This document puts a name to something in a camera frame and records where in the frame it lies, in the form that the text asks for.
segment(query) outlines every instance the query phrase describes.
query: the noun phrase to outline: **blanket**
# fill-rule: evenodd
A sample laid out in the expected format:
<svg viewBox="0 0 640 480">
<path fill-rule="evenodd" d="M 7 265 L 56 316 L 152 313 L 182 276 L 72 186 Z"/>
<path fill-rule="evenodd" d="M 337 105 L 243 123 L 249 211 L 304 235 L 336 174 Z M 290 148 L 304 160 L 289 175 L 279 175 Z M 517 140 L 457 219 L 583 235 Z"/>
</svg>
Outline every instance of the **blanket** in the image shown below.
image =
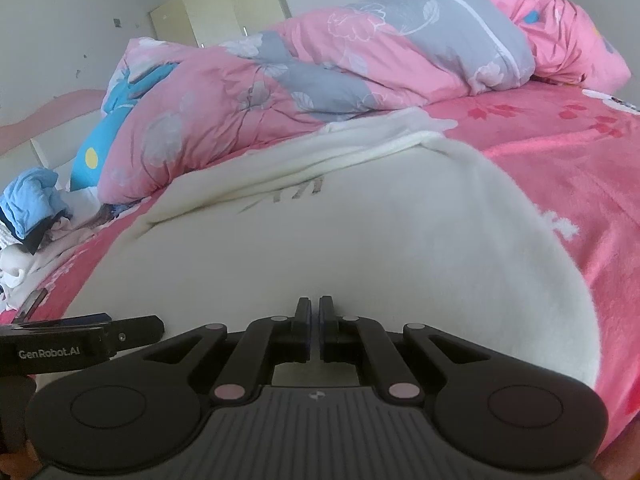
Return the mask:
<svg viewBox="0 0 640 480">
<path fill-rule="evenodd" d="M 428 124 L 429 130 L 468 142 L 516 181 L 591 289 L 602 349 L 596 391 L 609 411 L 606 446 L 640 411 L 640 288 L 632 286 L 640 283 L 635 265 L 640 222 L 633 213 L 640 203 L 630 184 L 640 178 L 634 158 L 640 146 L 640 110 L 597 92 L 538 82 L 439 102 L 426 110 L 438 118 Z M 225 160 L 253 150 L 233 152 Z M 49 295 L 34 318 L 64 316 L 113 241 L 163 191 L 91 238 L 50 275 L 40 285 Z M 209 238 L 203 234 L 203 244 Z M 164 240 L 158 243 L 163 246 Z M 168 274 L 166 279 L 182 276 Z M 175 308 L 187 311 L 183 305 Z M 12 316 L 4 314 L 0 321 L 10 322 Z"/>
<path fill-rule="evenodd" d="M 182 176 L 66 315 L 153 311 L 171 336 L 242 330 L 331 294 L 389 330 L 428 323 L 593 386 L 598 325 L 580 272 L 505 173 L 434 131 L 454 126 L 404 110 Z"/>
<path fill-rule="evenodd" d="M 106 101 L 124 78 L 167 63 L 179 65 L 130 112 L 106 160 L 91 153 L 105 203 L 149 196 L 247 146 L 514 88 L 534 70 L 524 33 L 490 0 L 369 0 L 211 48 L 132 40 Z"/>
</svg>

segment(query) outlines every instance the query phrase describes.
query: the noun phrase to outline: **yellow dot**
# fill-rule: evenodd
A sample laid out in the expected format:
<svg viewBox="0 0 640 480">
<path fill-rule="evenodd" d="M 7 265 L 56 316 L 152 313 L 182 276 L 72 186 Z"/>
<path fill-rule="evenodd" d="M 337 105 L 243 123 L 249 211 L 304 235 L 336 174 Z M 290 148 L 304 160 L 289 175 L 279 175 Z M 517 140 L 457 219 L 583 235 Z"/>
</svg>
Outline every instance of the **yellow dot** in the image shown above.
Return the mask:
<svg viewBox="0 0 640 480">
<path fill-rule="evenodd" d="M 91 170 L 95 170 L 95 168 L 98 167 L 98 154 L 95 153 L 93 148 L 86 150 L 86 153 L 84 154 L 84 161 Z"/>
</svg>

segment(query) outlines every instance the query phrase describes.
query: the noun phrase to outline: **pink comforter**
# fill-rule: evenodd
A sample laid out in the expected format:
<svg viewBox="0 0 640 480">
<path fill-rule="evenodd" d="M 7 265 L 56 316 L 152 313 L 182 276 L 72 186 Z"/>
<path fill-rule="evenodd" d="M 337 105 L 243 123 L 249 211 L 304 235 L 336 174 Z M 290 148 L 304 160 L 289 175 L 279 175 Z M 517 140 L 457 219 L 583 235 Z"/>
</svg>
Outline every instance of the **pink comforter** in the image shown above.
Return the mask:
<svg viewBox="0 0 640 480">
<path fill-rule="evenodd" d="M 602 360 L 596 390 L 609 410 L 605 445 L 640 411 L 640 112 L 594 92 L 529 83 L 426 107 L 503 168 L 539 207 L 589 285 Z M 117 235 L 117 221 L 42 283 L 35 319 L 64 314 Z M 7 314 L 0 320 L 9 321 Z"/>
<path fill-rule="evenodd" d="M 105 153 L 86 148 L 105 203 L 147 197 L 237 150 L 372 110 L 517 88 L 532 74 L 611 92 L 630 76 L 567 0 L 367 0 L 210 48 L 141 38 L 109 92 L 173 62 Z"/>
</svg>

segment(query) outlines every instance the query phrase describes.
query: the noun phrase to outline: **blue clothing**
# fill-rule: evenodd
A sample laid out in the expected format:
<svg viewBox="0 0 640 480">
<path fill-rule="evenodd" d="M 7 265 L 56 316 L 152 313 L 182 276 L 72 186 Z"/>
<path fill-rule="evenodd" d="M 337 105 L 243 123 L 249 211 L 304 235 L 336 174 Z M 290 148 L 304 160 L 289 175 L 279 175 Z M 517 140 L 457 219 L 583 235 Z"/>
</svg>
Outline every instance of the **blue clothing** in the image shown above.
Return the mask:
<svg viewBox="0 0 640 480">
<path fill-rule="evenodd" d="M 0 207 L 24 239 L 45 218 L 68 215 L 69 207 L 56 189 L 58 174 L 46 168 L 31 168 L 21 173 L 0 195 Z"/>
<path fill-rule="evenodd" d="M 117 218 L 125 211 L 128 211 L 129 209 L 131 209 L 133 206 L 137 206 L 139 203 L 140 203 L 140 200 L 136 200 L 135 202 L 130 202 L 128 204 L 113 204 L 110 206 L 111 214 L 113 215 L 114 218 Z"/>
</svg>

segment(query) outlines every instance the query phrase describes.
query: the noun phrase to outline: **pink headboard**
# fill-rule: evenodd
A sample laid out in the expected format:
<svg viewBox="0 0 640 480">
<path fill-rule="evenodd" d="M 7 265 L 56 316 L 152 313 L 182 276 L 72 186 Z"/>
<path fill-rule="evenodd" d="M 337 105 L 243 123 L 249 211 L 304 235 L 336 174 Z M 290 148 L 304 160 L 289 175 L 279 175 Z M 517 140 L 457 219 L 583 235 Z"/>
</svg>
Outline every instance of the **pink headboard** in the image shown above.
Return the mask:
<svg viewBox="0 0 640 480">
<path fill-rule="evenodd" d="M 26 119 L 0 126 L 0 155 L 76 117 L 99 110 L 104 90 L 77 90 L 52 99 Z"/>
</svg>

